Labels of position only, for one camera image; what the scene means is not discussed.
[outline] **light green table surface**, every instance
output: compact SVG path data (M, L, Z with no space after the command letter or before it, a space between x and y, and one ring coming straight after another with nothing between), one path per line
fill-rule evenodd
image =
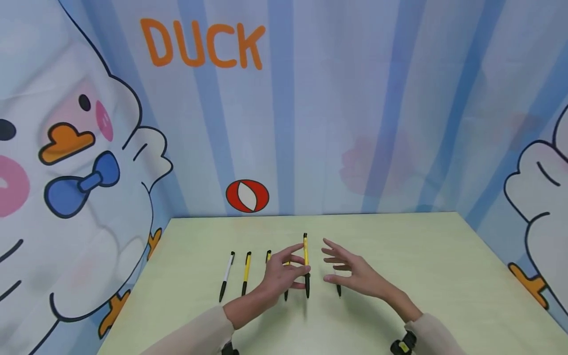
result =
M235 333L248 354L390 354L404 334L379 300L324 283L322 237L355 254L436 315L468 354L568 354L568 336L456 213L173 219L99 355L139 354L217 304L229 254L236 252L223 303L262 280L266 251L308 233L311 295L290 290Z

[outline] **duck eye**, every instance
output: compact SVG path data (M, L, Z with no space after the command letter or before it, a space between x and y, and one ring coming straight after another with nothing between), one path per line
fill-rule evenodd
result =
M81 108L84 111L90 111L91 110L91 101L89 100L87 95L85 95L85 94L79 95L79 106L81 106Z
M5 119L0 119L0 140L10 140L16 136L16 127Z

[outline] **person's right hand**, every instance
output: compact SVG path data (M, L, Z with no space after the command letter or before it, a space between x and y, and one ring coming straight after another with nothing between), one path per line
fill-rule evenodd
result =
M322 248L321 251L329 258L324 261L334 265L335 270L346 270L351 272L351 276L343 277L339 275L326 275L323 279L326 282L345 286L361 294L377 297L385 300L395 293L398 289L381 275L379 275L361 256L350 253L341 245L323 239L330 249Z

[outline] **person's left hand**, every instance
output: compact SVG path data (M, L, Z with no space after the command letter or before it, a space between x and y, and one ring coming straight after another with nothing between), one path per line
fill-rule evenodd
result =
M278 297L287 289L305 289L306 285L294 282L298 277L310 272L310 266L304 266L304 258L292 255L297 250L303 248L303 244L295 244L270 257L266 263L264 279L257 287L262 291L269 302L270 307L278 302ZM302 266L283 265L285 262L294 262Z

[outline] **orange duck foot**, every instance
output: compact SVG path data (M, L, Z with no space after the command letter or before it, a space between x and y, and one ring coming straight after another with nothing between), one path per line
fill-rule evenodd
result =
M537 274L536 276L529 278L514 262L510 263L508 266L513 275L515 275L523 286L525 286L536 301L538 301L545 309L548 309L548 302L541 295L541 292L546 288L546 283L542 276Z
M156 250L156 246L158 245L160 238L162 238L162 228L158 228L156 230L156 233L154 233L154 236L152 236L151 233L148 236L148 245L150 246L150 251L148 252L146 261L149 261L152 254L154 254L154 250Z
M122 295L122 297L120 297L118 293L112 296L112 298L108 302L110 305L110 312L105 316L105 318L99 325L99 338L103 339L103 336L105 336L106 332L108 332L108 330L112 328L112 325L116 321L116 317L118 317L118 313L120 313L122 307L124 307L124 304L126 303L126 300L129 296L130 290L127 290L124 295Z

